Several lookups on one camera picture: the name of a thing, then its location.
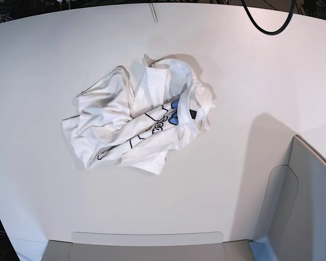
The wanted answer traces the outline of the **white t-shirt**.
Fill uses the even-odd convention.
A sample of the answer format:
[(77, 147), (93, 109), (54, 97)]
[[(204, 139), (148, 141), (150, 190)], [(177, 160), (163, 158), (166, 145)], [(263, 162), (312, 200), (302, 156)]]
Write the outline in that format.
[(66, 140), (86, 169), (111, 161), (158, 175), (166, 155), (209, 129), (213, 94), (185, 61), (145, 60), (136, 87), (123, 66), (81, 92)]

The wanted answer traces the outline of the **grey cardboard box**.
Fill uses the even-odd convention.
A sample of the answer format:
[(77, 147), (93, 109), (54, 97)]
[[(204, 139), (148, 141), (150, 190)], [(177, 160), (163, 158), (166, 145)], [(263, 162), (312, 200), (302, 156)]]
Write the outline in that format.
[(301, 136), (275, 167), (251, 240), (180, 246), (49, 241), (43, 260), (326, 260), (326, 159)]

